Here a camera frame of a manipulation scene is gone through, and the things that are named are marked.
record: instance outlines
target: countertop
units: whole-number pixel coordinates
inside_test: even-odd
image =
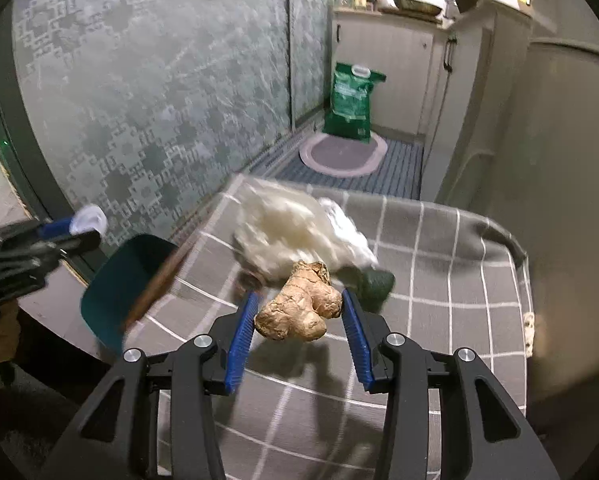
[[[498,2],[497,0],[475,0],[474,6],[466,12],[459,15],[457,20],[447,20],[442,18],[442,23],[426,22],[423,20],[417,20],[416,18],[408,18],[406,16],[396,16],[394,14],[384,14],[382,12],[373,10],[361,10],[361,9],[349,9],[348,7],[335,7],[333,12],[339,15],[352,15],[359,16],[361,18],[371,18],[378,20],[385,20],[390,23],[403,23],[405,27],[416,27],[425,28],[426,30],[437,30],[440,32],[452,32],[458,28],[462,28],[466,25],[473,23],[475,19],[479,19],[484,16],[484,13],[497,10],[498,12],[506,12],[507,14],[513,14],[519,20],[531,20],[531,17],[521,10],[515,9],[509,5]]]
[[[335,7],[333,9],[335,14],[359,16],[364,19],[382,20],[387,23],[403,24],[405,27],[423,28],[425,30],[439,30],[444,31],[446,29],[443,22],[448,20],[442,19],[442,24],[433,22],[426,22],[425,20],[418,20],[417,18],[410,18],[407,16],[396,16],[394,14],[384,14],[382,12],[374,10],[361,10],[361,9],[349,9],[348,7]]]

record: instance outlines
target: gray checkered cloth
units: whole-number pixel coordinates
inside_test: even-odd
[[[236,176],[192,250],[170,294],[128,335],[148,354],[176,349],[234,312],[240,272],[234,222],[244,177]],[[381,314],[422,347],[451,353],[468,346],[495,372],[517,405],[526,405],[522,313],[531,291],[524,252],[486,218],[432,203],[308,187],[338,202],[396,277]],[[271,298],[277,290],[269,290]],[[236,396],[214,399],[228,478],[371,478],[386,395],[356,380],[341,319],[323,338],[271,341],[255,333]],[[441,454],[439,396],[431,390],[429,478]],[[160,404],[161,463],[169,466],[169,396]]]

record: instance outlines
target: floor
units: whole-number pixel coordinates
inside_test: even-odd
[[[366,193],[419,198],[423,144],[387,139],[388,150],[371,174],[336,178],[308,168],[299,154],[291,156],[272,176],[278,180]]]

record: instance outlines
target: glass wall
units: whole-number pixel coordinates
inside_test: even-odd
[[[74,208],[105,211],[107,252],[137,232],[169,237],[289,131],[286,9],[287,0],[14,0],[34,135]]]
[[[299,120],[330,93],[333,0],[291,0],[293,115]]]

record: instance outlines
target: wooden handle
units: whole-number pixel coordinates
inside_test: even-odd
[[[199,239],[197,233],[193,233],[188,239],[164,260],[156,274],[148,282],[144,291],[139,295],[126,316],[123,325],[120,327],[122,332],[126,332],[135,321],[142,319],[155,301],[161,298],[172,286],[172,282],[177,273],[182,268],[186,256]]]

